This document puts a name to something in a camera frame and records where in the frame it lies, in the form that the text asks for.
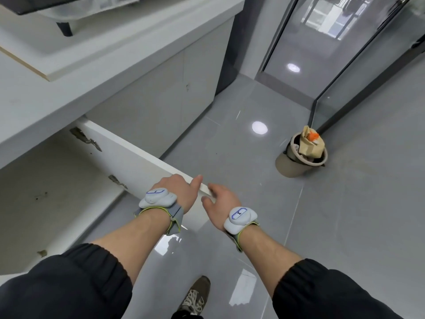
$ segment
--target open cabinet door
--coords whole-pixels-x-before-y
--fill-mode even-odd
[[[176,173],[183,176],[188,183],[193,179],[87,118],[79,118],[67,126],[63,130],[63,135],[62,139],[66,145],[74,147],[107,177],[112,178],[111,181],[116,182],[117,186],[124,187],[137,198],[145,197],[151,186],[162,177]],[[201,185],[198,198],[190,212],[183,217],[183,226],[189,230],[197,231],[208,221],[208,215],[201,203],[202,196],[211,197],[210,190],[204,184]]]

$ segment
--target wrist tracker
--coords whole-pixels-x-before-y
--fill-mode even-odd
[[[140,201],[139,209],[134,212],[137,217],[145,210],[159,208],[170,215],[171,224],[167,229],[167,236],[180,232],[184,211],[177,203],[177,195],[170,193],[166,188],[156,188],[148,191],[146,196]]]
[[[257,213],[251,208],[235,207],[229,213],[229,218],[224,222],[224,228],[227,235],[235,242],[238,252],[242,253],[239,245],[239,235],[248,225],[260,224],[257,221]]]

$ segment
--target white cabinet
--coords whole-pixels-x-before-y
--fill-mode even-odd
[[[171,57],[86,116],[135,146],[159,157],[180,132],[183,52]]]
[[[34,147],[0,170],[0,284],[72,246],[124,190],[143,198],[173,173],[192,179],[86,118]],[[209,194],[202,185],[186,228],[208,220],[200,197]]]
[[[182,105],[181,132],[214,100],[232,24],[233,18],[184,50],[186,96]]]
[[[227,20],[86,115],[160,157],[214,100],[232,29]]]

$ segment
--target beige trash can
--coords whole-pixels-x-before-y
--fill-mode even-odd
[[[322,156],[319,159],[314,159],[313,162],[299,154],[295,145],[300,144],[300,135],[301,133],[295,134],[288,143],[286,151],[276,158],[276,169],[281,175],[288,178],[301,176],[307,170],[320,167],[328,160],[326,148],[323,150]]]

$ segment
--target black sleeve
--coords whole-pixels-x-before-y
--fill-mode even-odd
[[[132,288],[116,257],[81,244],[0,286],[0,318],[121,318]]]
[[[344,273],[310,259],[296,263],[280,280],[273,307],[280,319],[401,319]]]

